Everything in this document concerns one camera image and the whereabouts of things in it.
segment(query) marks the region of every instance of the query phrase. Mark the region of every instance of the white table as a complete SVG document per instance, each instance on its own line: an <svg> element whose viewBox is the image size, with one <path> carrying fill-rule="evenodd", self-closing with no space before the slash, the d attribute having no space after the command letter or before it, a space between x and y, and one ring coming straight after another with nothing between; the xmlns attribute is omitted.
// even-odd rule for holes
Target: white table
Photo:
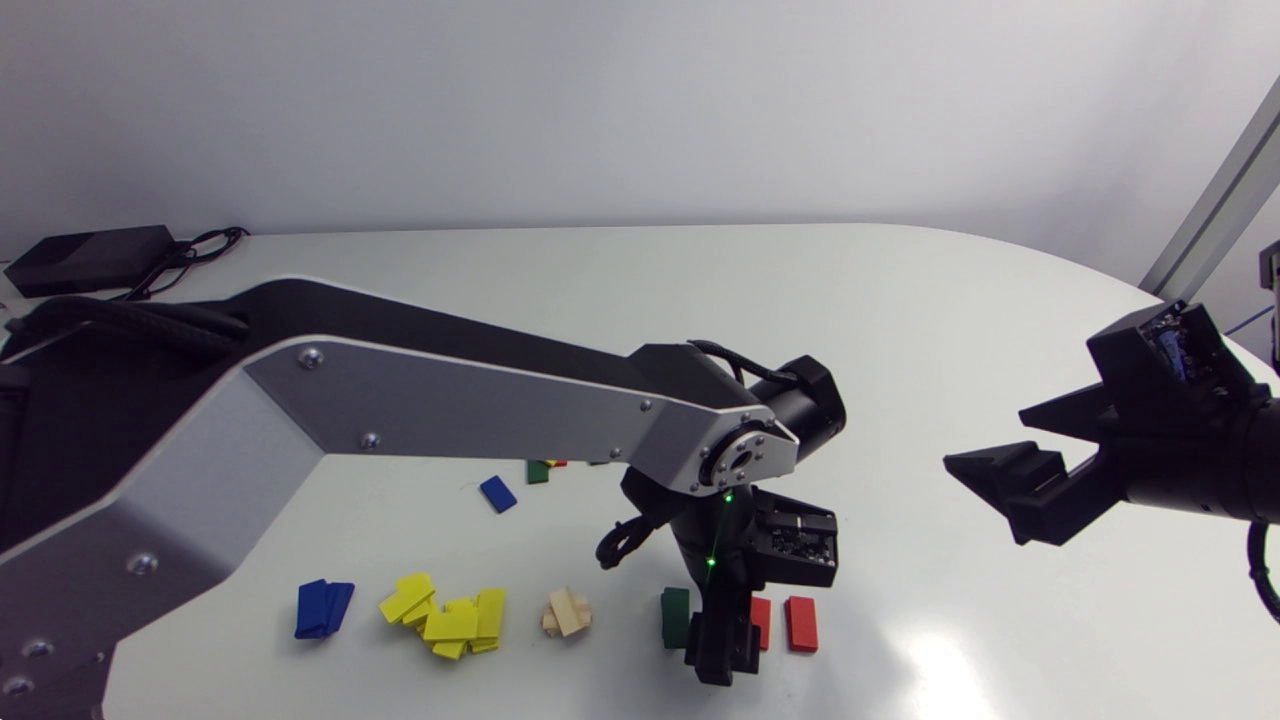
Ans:
<svg viewBox="0 0 1280 720"><path fill-rule="evenodd" d="M516 461L330 456L228 582L119 646L108 717L1280 715L1280 629L1245 577L1243 523L1123 505L1064 548L1018 547L942 469L1019 439L1083 460L1091 446L1016 411L1094 382L1084 338L1153 304L1129 286L923 228L585 228L251 237L165 300L282 274L617 354L707 337L771 365L814 355L849 428L764 487L837 510L836 584L771 585L760 674L701 685L660 646L658 593L691 587L669 532L611 571L591 557L635 515L621 466L527 487ZM500 516L476 491L494 473L520 498ZM440 597L508 588L502 650L452 664L389 628L376 602L420 570ZM355 600L338 634L296 641L296 588L320 577ZM538 628L563 584L595 607L572 642ZM815 656L786 650L792 592L817 598Z"/></svg>

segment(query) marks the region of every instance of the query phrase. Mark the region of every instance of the power adapter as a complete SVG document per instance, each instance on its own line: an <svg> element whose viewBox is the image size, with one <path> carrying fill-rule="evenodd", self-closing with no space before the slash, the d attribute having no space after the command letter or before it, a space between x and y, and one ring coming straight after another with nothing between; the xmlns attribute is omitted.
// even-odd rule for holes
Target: power adapter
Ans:
<svg viewBox="0 0 1280 720"><path fill-rule="evenodd" d="M174 249L164 225L58 234L23 252L4 274L23 297L132 288Z"/></svg>

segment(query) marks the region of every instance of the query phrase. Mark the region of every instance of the cable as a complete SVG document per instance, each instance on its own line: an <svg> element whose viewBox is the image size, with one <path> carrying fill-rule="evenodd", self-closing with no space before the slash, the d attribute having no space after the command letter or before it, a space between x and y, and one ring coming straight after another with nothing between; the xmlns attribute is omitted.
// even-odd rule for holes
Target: cable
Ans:
<svg viewBox="0 0 1280 720"><path fill-rule="evenodd" d="M216 231L209 231L195 237L195 240L186 242L175 242L172 251L165 255L151 272L142 278L142 282L133 286L128 292L116 295L111 300L123 300L125 302L136 300L150 300L152 296L159 295L173 286L178 284L182 278L187 275L193 265L204 265L205 263L211 263L223 255L225 255L232 247L241 241L242 237L252 234L247 229L239 225L232 225L228 228L221 228ZM207 252L200 252L197 247L211 240L225 237L227 241L223 245L210 250ZM152 290L151 286L155 284L160 275L169 270L179 270L178 275L172 279L168 284Z"/></svg>
<svg viewBox="0 0 1280 720"><path fill-rule="evenodd" d="M1235 325L1234 328L1231 328L1231 329L1226 331L1226 332L1225 332L1225 333L1222 333L1222 334L1225 334L1225 336L1230 336L1231 333L1234 333L1234 332L1236 332L1236 331L1243 331L1243 329L1244 329L1245 327L1248 327L1249 324L1252 324L1252 323L1253 323L1254 320L1257 320L1257 319L1258 319L1258 318L1261 318L1262 315L1266 315L1266 314L1267 314L1267 313L1270 313L1270 311L1271 311L1271 306L1268 305L1268 306L1263 307L1262 310L1258 310L1257 313L1254 313L1254 314L1249 315L1249 319L1248 319L1248 320L1244 320L1244 322L1243 322L1243 323L1240 323L1239 325Z"/></svg>
<svg viewBox="0 0 1280 720"><path fill-rule="evenodd" d="M1267 569L1266 523L1249 524L1249 539L1245 550L1249 557L1249 577L1253 578L1253 585L1258 589L1258 597L1262 598L1267 612L1275 618L1276 623L1280 623L1280 594L1276 594L1276 589L1271 584L1271 570Z"/></svg>
<svg viewBox="0 0 1280 720"><path fill-rule="evenodd" d="M600 544L595 546L595 559L600 561L600 568L609 570L618 566L622 559L635 552L644 541L653 533L653 525L644 519L644 515L632 518L626 523L614 523Z"/></svg>
<svg viewBox="0 0 1280 720"><path fill-rule="evenodd" d="M800 384L800 378L795 373L780 373L778 370L771 370L764 365L760 365L754 360L749 360L748 357L744 357L742 355L739 355L717 342L712 342L709 340L691 340L689 341L689 345L692 345L705 355L719 357L721 360L728 363L728 366L733 370L733 379L741 384L746 384L742 382L742 370L746 370L760 379L769 380L771 383L778 383L788 387Z"/></svg>

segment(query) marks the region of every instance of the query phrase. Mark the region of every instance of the black cable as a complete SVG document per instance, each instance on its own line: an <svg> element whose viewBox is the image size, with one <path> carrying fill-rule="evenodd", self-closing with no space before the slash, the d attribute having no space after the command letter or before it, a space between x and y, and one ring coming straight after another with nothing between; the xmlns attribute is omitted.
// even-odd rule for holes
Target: black cable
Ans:
<svg viewBox="0 0 1280 720"><path fill-rule="evenodd" d="M1258 589L1258 597L1262 598L1267 612L1275 618L1276 623L1280 623L1280 594L1276 594L1276 588L1271 584L1271 570L1267 569L1266 523L1249 525L1249 541L1245 550L1249 556L1249 577L1253 578L1253 585Z"/></svg>
<svg viewBox="0 0 1280 720"><path fill-rule="evenodd" d="M771 370L769 368L744 357L742 355L739 355L717 342L712 342L709 340L691 340L689 341L689 345L692 345L705 355L719 357L721 360L728 363L728 366L733 369L733 378L741 384L746 384L742 382L742 370L746 370L760 379L769 380L771 383L783 386L800 384L800 378L795 373L780 373L778 370Z"/></svg>
<svg viewBox="0 0 1280 720"><path fill-rule="evenodd" d="M81 323L105 323L128 329L201 357L225 355L243 337L198 327L142 305L79 296L50 297L27 316L5 324L12 334L0 351L0 360L13 357Z"/></svg>
<svg viewBox="0 0 1280 720"><path fill-rule="evenodd" d="M187 275L187 272L191 270L193 265L204 265L205 263L211 263L225 255L228 251L230 251L232 247L236 247L236 245L241 241L242 237L247 234L252 233L250 233L247 229L239 225L232 225L228 228L201 233L196 236L193 240L186 242L175 242L170 252L166 254L159 263L156 263L156 265L151 268L151 272L147 273L146 277L142 278L142 281L138 284L133 286L133 288L129 290L128 292L118 295L111 300L123 300L127 302L136 300L150 300L152 296L159 295L172 288L173 286L178 284L182 281L182 278ZM219 237L225 238L223 245L207 252L198 251L200 245L204 245ZM180 270L180 272L169 283L152 290L151 286L155 284L157 279L160 279L160 275L163 275L169 270Z"/></svg>
<svg viewBox="0 0 1280 720"><path fill-rule="evenodd" d="M600 561L600 568L609 570L617 568L618 562L627 555L635 552L644 541L653 533L653 525L644 519L644 515L632 518L626 523L614 523L600 544L595 546L595 559Z"/></svg>

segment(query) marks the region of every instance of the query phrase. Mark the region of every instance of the bolt head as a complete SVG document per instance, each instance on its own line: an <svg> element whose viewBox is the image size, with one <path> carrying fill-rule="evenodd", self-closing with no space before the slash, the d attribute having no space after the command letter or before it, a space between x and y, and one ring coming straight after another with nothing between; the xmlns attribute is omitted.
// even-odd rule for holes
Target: bolt head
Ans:
<svg viewBox="0 0 1280 720"><path fill-rule="evenodd" d="M52 655L54 643L44 639L31 641L22 648L22 653L27 657L44 657L46 655Z"/></svg>
<svg viewBox="0 0 1280 720"><path fill-rule="evenodd" d="M298 352L298 365L307 370L315 370L321 363L324 363L324 352L320 352L319 347L306 347Z"/></svg>
<svg viewBox="0 0 1280 720"><path fill-rule="evenodd" d="M150 552L140 552L124 564L124 569L134 575L150 575L160 566L160 559Z"/></svg>
<svg viewBox="0 0 1280 720"><path fill-rule="evenodd" d="M33 689L36 689L36 683L32 683L31 678L24 678L22 675L9 678L4 682L4 694L10 697L29 693Z"/></svg>

